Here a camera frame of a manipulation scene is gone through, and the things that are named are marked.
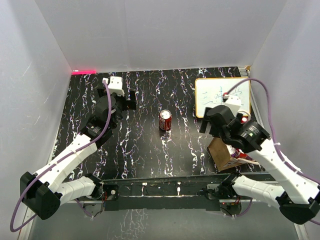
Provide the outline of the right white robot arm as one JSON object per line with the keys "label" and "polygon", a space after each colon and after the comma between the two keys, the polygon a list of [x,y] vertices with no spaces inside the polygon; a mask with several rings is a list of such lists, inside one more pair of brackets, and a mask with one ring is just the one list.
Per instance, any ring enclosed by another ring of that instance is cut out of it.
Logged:
{"label": "right white robot arm", "polygon": [[256,160],[276,181],[271,185],[232,173],[216,188],[215,194],[230,199],[246,196],[273,206],[291,222],[303,225],[320,211],[320,185],[305,178],[281,160],[270,134],[256,121],[241,122],[241,113],[226,105],[207,107],[200,132],[210,124],[210,135],[240,149]]}

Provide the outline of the purple Fanta can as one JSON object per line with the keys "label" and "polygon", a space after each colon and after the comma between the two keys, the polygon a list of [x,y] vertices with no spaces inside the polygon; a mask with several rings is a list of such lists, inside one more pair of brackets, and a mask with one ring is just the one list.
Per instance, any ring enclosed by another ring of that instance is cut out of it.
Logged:
{"label": "purple Fanta can", "polygon": [[227,149],[228,149],[228,152],[230,154],[230,157],[231,158],[237,158],[238,157],[238,151],[236,148],[230,146],[230,145],[227,145]]}

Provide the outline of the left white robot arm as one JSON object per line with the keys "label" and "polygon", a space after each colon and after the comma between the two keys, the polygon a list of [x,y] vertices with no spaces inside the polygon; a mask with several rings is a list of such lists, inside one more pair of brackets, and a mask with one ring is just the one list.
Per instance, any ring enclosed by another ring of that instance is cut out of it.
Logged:
{"label": "left white robot arm", "polygon": [[135,91],[125,94],[98,89],[94,113],[74,140],[56,158],[35,173],[26,172],[20,177],[22,202],[39,218],[50,218],[68,201],[89,196],[93,200],[103,195],[103,187],[96,177],[88,174],[70,183],[66,177],[87,157],[94,154],[113,135],[112,130],[123,118],[122,112],[136,110]]}

